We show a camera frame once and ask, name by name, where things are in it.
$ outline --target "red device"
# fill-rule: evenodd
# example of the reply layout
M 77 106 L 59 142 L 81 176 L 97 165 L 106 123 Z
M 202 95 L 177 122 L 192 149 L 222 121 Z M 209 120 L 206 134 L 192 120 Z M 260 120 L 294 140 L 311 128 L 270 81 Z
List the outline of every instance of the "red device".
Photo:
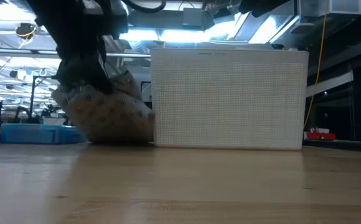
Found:
M 320 133 L 319 128 L 311 128 L 310 131 L 306 133 L 306 138 L 311 140 L 335 140 L 335 134 L 333 133 Z

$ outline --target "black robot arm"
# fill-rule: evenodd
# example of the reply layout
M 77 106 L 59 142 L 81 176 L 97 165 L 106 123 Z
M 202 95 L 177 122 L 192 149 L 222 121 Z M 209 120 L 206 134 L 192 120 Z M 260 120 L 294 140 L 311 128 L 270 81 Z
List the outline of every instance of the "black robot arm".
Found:
M 106 47 L 103 35 L 115 40 L 128 32 L 127 14 L 120 0 L 95 0 L 101 8 L 91 12 L 82 0 L 27 0 L 36 14 L 38 26 L 45 26 L 57 44 L 62 59 L 55 78 L 62 87 L 71 89 L 80 82 L 89 83 L 97 90 L 110 94 L 113 89 L 105 70 Z M 131 8 L 146 13 L 162 10 L 148 9 L 123 0 Z

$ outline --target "wooden surface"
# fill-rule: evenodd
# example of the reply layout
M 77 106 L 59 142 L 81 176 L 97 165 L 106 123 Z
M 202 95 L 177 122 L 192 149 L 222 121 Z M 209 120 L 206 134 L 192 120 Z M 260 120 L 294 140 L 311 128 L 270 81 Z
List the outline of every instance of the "wooden surface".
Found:
M 0 145 L 0 223 L 361 223 L 361 152 Z

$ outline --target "white perforated panel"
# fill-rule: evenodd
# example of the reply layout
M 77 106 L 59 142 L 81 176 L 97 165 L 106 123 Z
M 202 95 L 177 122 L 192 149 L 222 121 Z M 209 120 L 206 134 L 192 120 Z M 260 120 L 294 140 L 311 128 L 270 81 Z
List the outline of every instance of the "white perforated panel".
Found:
M 157 146 L 300 149 L 307 52 L 155 49 Z

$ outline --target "blue tray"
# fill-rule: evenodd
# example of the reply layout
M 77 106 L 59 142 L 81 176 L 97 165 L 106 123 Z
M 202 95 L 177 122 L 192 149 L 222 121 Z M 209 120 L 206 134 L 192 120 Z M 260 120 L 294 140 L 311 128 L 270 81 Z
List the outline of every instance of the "blue tray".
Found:
M 4 144 L 74 144 L 87 141 L 75 127 L 48 124 L 2 124 Z

